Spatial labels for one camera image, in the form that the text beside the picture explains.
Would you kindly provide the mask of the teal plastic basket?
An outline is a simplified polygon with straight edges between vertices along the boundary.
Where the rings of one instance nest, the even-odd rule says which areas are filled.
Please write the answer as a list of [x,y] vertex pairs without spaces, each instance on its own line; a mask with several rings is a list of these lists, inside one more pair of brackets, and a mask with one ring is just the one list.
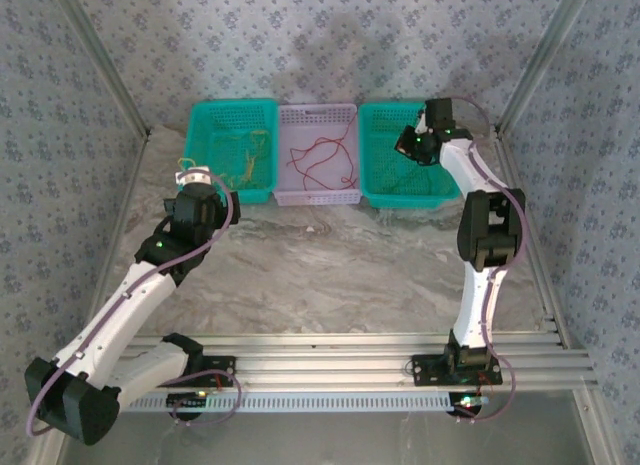
[[200,102],[191,111],[182,157],[208,167],[241,203],[263,204],[277,182],[278,125],[273,99]]
[[395,150],[422,102],[369,102],[358,109],[360,189],[374,208],[436,209],[459,196],[441,166],[420,166]]

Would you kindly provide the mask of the marble pattern table sheet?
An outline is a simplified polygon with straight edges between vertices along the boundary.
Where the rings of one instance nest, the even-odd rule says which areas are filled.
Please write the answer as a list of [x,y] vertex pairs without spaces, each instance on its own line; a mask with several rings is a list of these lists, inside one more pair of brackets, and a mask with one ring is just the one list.
[[143,332],[445,334],[463,291],[461,212],[460,200],[434,210],[246,205]]

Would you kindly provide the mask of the lilac plastic basket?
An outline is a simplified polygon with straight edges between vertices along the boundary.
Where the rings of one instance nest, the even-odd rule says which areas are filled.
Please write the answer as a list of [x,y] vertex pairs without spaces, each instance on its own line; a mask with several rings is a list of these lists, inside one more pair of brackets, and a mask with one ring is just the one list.
[[360,202],[358,109],[354,104],[279,108],[278,178],[281,207]]

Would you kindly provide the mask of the aluminium side rail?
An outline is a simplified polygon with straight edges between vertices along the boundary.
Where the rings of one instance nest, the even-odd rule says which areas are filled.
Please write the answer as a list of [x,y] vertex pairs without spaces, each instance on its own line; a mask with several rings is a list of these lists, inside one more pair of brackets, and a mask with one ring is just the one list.
[[109,277],[111,275],[111,272],[113,271],[113,268],[117,259],[117,253],[120,246],[121,238],[124,234],[124,230],[126,227],[126,219],[128,217],[132,195],[134,193],[134,189],[136,186],[136,182],[138,179],[138,175],[140,172],[141,164],[144,158],[145,150],[149,142],[150,135],[151,135],[151,132],[147,131],[146,135],[144,136],[141,142],[141,147],[136,156],[136,159],[132,168],[132,172],[127,182],[127,186],[125,188],[125,192],[122,198],[121,207],[119,209],[119,213],[117,216],[117,220],[115,222],[113,233],[111,235],[109,245],[106,251],[106,260],[98,275],[98,279],[96,282],[96,289],[92,296],[89,309],[85,314],[85,320],[84,320],[83,326],[86,326],[91,322],[95,314],[99,311],[100,307],[104,304],[104,298],[107,291]]
[[[496,140],[496,153],[505,179],[510,185],[521,188],[525,191],[526,185],[520,177],[511,147],[508,143],[505,143],[500,136],[498,136]],[[529,227],[527,256],[529,266],[532,270],[534,283],[537,291],[539,292],[543,309],[555,323],[555,331],[559,335],[560,343],[565,349],[574,349],[577,345],[575,344],[575,340],[573,339],[564,319],[561,300],[551,280],[544,252],[538,237],[534,213],[531,210],[530,205],[530,199],[526,198],[526,217]]]

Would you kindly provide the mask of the black controller board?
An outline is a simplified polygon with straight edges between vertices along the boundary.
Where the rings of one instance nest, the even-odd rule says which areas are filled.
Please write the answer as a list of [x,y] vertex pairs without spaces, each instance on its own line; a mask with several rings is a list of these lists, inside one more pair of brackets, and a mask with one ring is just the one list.
[[206,405],[207,394],[204,392],[169,393],[165,399],[165,406],[170,410],[181,408],[202,408]]
[[481,412],[483,406],[489,403],[489,398],[481,393],[451,392],[449,399],[452,410],[448,414],[465,419],[475,418]]

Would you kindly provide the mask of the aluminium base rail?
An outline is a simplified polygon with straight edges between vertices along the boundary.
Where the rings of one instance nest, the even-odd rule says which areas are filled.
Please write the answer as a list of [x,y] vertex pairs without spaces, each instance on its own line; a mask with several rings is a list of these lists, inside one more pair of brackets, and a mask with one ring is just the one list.
[[[414,354],[444,349],[443,334],[200,335],[208,355],[237,358],[236,375],[250,392],[409,391]],[[520,391],[594,388],[589,355],[562,345],[555,332],[501,332],[494,348],[513,366]]]

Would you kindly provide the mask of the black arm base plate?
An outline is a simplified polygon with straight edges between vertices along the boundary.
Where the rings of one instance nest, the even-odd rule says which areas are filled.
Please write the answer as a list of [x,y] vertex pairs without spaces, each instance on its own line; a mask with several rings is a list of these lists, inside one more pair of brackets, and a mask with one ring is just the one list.
[[[234,356],[204,355],[201,370],[222,370],[229,375],[236,373],[236,358]],[[199,386],[214,388],[233,388],[233,381],[226,375],[210,374],[196,379]]]
[[471,364],[457,363],[445,355],[413,355],[411,365],[414,385],[417,387],[503,384],[501,368],[491,355]]

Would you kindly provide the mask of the aluminium frame post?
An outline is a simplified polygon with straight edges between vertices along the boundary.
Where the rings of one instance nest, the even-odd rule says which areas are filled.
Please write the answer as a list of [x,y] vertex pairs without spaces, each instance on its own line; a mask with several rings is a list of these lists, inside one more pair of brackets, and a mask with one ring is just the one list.
[[496,133],[502,137],[512,132],[525,112],[540,81],[552,60],[566,40],[582,8],[588,0],[560,0],[550,17],[524,73],[515,87],[505,109],[496,124]]
[[149,129],[81,2],[79,0],[56,0],[56,2],[82,43],[124,121],[136,135],[146,139]]

